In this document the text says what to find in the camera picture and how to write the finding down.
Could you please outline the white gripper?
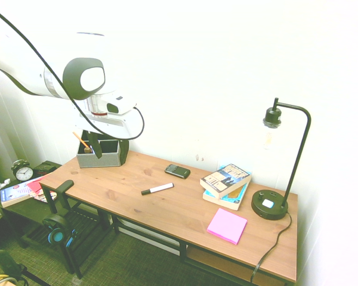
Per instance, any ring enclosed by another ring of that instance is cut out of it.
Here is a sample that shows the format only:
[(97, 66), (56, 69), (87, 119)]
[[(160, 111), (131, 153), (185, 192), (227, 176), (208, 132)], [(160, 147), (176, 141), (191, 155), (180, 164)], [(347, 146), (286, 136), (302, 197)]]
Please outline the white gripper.
[(106, 134), (119, 140), (119, 164), (126, 162), (129, 151), (129, 140), (139, 136), (139, 111), (132, 109), (125, 114), (109, 113), (107, 116), (85, 114), (87, 121), (80, 112), (74, 119), (77, 128), (90, 131), (87, 133), (89, 144), (97, 158), (102, 158), (102, 149), (98, 141), (98, 133)]

